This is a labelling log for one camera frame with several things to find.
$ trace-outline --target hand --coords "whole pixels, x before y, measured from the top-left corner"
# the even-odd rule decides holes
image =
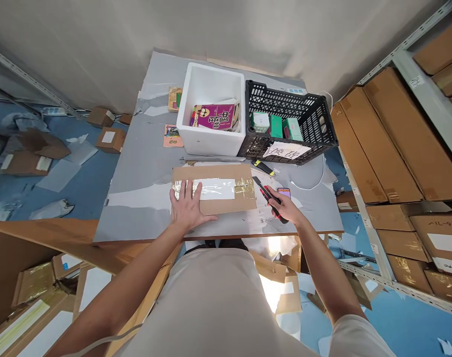
[[[279,201],[281,202],[279,204],[276,200],[272,198],[269,199],[269,204],[273,206],[275,209],[277,209],[282,217],[284,217],[288,221],[291,221],[295,225],[297,225],[300,222],[300,220],[305,218],[302,212],[297,208],[297,206],[292,202],[292,200],[289,197],[278,193],[270,186],[266,186],[266,188],[267,190],[269,190],[272,196],[278,198]]]
[[[177,200],[173,188],[170,190],[171,201],[171,225],[185,230],[185,234],[191,229],[209,221],[217,221],[216,216],[204,216],[200,212],[200,196],[202,183],[198,184],[193,196],[193,180],[183,180],[180,187],[180,195]]]

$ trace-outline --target purple package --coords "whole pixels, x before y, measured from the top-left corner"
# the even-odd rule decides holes
[[[209,129],[229,130],[235,120],[234,104],[197,105],[191,114],[190,126],[202,126]]]

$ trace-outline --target plastic basket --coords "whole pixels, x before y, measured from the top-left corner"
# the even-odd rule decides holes
[[[304,141],[273,138],[269,134],[256,133],[251,126],[253,112],[274,114],[282,119],[297,118]],[[263,157],[266,150],[275,141],[308,146],[311,150],[295,159],[276,155]],[[298,95],[277,91],[268,89],[264,83],[246,81],[246,138],[238,156],[261,161],[303,165],[334,146],[338,146],[337,136],[325,97],[316,94]]]

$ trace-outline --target styrofoam box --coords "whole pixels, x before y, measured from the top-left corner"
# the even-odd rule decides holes
[[[202,64],[188,64],[176,126],[188,154],[236,156],[246,137],[244,75]],[[190,126],[193,107],[227,99],[239,100],[240,132]]]

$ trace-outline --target white t-shirt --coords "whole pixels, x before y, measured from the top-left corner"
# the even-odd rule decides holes
[[[254,259],[235,248],[198,249],[179,259],[144,325],[117,353],[318,356],[278,326]],[[347,315],[334,327],[329,356],[394,354],[368,321]]]

